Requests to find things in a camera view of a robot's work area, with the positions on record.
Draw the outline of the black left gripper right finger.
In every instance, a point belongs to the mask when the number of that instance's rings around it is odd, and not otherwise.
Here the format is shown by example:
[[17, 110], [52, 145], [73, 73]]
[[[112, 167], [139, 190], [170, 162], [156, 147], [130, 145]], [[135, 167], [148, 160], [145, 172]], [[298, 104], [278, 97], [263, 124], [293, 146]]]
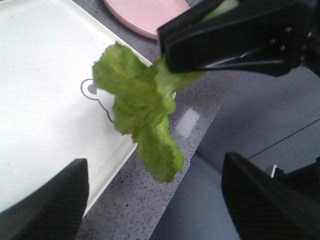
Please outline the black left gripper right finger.
[[273, 177], [238, 153], [225, 154], [221, 190], [242, 240], [320, 238], [320, 160]]

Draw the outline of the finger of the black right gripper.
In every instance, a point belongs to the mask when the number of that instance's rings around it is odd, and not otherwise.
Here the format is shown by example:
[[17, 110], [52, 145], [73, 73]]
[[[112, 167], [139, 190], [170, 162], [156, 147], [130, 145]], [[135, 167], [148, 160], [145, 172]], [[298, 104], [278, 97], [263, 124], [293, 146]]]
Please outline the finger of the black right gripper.
[[299, 0], [242, 0], [165, 40], [174, 73], [241, 70], [279, 77], [300, 65], [305, 21]]
[[187, 11], [163, 24], [157, 29], [161, 54], [165, 53], [165, 40], [169, 36], [186, 27], [225, 13], [239, 4], [239, 0], [202, 0]]

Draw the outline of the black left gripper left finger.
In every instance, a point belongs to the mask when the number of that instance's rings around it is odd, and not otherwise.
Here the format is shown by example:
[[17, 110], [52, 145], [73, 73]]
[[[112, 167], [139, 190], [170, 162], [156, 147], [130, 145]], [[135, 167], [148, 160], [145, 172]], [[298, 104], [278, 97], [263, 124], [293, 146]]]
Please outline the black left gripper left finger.
[[78, 158], [38, 190], [0, 214], [0, 238], [74, 240], [88, 197], [88, 162]]

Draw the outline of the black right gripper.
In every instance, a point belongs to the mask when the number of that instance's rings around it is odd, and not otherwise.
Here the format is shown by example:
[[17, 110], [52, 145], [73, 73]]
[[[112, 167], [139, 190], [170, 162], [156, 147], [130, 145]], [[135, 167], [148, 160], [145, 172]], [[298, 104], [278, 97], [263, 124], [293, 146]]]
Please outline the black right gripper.
[[301, 44], [299, 50], [299, 64], [320, 74], [320, 1], [299, 0], [303, 6], [303, 20]]

